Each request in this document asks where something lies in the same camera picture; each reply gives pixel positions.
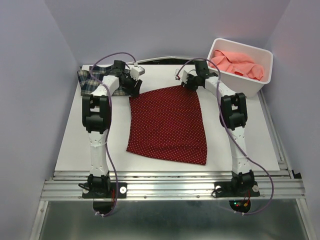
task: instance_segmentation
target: gray wall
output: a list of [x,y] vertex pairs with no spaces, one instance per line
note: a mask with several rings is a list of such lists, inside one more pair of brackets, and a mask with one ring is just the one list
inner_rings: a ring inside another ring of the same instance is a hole
[[0,239],[29,239],[78,64],[43,0],[0,1]]
[[172,55],[206,57],[217,37],[263,47],[290,2],[44,1],[81,64],[92,64],[118,51],[128,51],[137,59]]
[[296,172],[320,238],[320,1],[291,0],[266,48],[274,54],[264,87],[272,118]]

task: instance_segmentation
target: plaid cloth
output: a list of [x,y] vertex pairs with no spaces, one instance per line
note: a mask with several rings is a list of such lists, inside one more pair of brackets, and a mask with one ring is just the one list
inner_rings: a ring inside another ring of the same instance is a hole
[[[111,70],[112,66],[108,67],[100,67],[95,66],[92,73],[93,75],[102,81],[104,79],[104,76],[109,74],[109,71]],[[81,96],[91,94],[94,90],[97,89],[97,87],[100,85],[100,83],[96,80],[94,80],[89,71],[86,70],[79,70],[77,71],[79,84],[81,87]],[[113,96],[128,96],[123,88],[120,86],[117,90],[114,91],[112,94]]]

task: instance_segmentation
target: dark red cloth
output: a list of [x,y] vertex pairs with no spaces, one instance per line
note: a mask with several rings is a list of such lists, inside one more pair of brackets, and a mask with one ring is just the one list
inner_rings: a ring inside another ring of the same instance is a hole
[[172,86],[129,97],[129,101],[128,152],[153,159],[206,165],[207,141],[195,91]]

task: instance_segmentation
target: white table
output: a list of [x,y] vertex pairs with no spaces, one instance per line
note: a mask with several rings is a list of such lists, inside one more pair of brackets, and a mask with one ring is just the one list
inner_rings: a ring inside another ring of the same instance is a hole
[[[174,74],[179,65],[144,65],[145,74],[140,93],[181,84]],[[186,70],[194,69],[187,65]],[[90,145],[86,129],[82,125],[82,99],[78,85],[75,91],[70,115],[60,148],[56,171],[89,171]],[[126,152],[131,123],[131,111],[127,96],[112,97],[112,124],[108,146],[117,171],[125,172],[199,172],[231,171],[232,158],[229,140],[219,120],[217,99],[209,91],[200,87],[197,90],[200,101],[203,125],[207,141],[206,165],[152,159]],[[279,171],[272,139],[268,131],[259,97],[247,99],[248,121],[245,126],[247,153],[268,171]]]

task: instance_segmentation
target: plastic container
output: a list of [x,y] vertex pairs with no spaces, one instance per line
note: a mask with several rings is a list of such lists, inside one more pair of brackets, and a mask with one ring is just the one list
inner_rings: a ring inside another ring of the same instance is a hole
[[[221,81],[233,91],[244,93],[248,98],[251,98],[255,96],[264,85],[270,83],[274,61],[274,56],[270,51],[223,38],[214,40],[208,55],[209,60],[214,57],[215,50],[248,54],[256,64],[260,64],[264,68],[264,76],[260,81],[221,71]],[[210,66],[209,69],[216,73],[218,72]]]

